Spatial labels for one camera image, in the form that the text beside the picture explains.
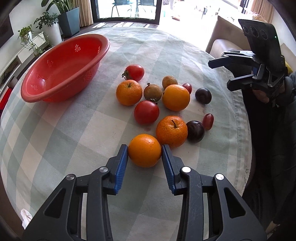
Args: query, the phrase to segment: television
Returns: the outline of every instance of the television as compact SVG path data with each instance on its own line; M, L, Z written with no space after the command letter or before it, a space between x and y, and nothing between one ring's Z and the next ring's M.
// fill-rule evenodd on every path
M0 48L13 36L13 31L9 16L4 20L0 26Z

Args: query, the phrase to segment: tablecloth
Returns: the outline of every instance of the tablecloth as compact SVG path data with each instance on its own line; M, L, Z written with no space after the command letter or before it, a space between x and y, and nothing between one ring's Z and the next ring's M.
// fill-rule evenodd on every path
M224 174L242 194L252 147L242 93L226 88L232 74L225 68L210 69L209 54L156 29L118 27L92 33L108 37L110 49L81 93L61 103L25 103L20 96L24 74L3 111L1 175L17 214L25 208L34 215L65 175L90 174L116 155L121 144L129 144L141 133L155 135L157 123L167 115L181 116L185 122L202 121L207 113L214 115L214 126L201 142L186 141L173 154L200 174ZM139 82L143 88L148 82L161 86L166 75L175 76L181 85L191 83L188 107L173 112L160 100L158 120L148 127L138 125L133 117L135 106L122 106L115 96L129 64L145 68ZM200 87L212 93L208 105L199 104L194 97ZM176 239L182 196L172 195L161 161L149 169L129 161L122 189L109 196L108 202L114 240ZM83 206L85 222L85 201Z

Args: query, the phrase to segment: sliding glass door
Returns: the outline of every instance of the sliding glass door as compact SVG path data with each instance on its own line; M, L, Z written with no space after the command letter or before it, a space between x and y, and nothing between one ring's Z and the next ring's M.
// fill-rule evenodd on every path
M162 0L91 0L94 23L159 24Z

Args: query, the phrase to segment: camera lens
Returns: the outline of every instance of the camera lens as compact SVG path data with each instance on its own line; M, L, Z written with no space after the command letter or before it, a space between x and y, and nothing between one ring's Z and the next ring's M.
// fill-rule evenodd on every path
M255 29L254 27L250 27L250 30L255 37L259 36L257 29Z
M243 30L244 30L244 32L246 33L246 34L248 34L249 33L249 30L248 30L248 28L246 27L246 26L243 26L243 28L242 28Z
M260 34L261 34L262 38L264 38L265 40L268 39L267 34L266 34L266 32L264 30L261 30Z

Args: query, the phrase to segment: blue-gray planter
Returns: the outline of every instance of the blue-gray planter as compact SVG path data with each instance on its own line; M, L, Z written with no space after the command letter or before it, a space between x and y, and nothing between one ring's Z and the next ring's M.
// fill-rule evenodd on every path
M80 31L79 7L60 14L58 19L64 37L72 37L74 34Z

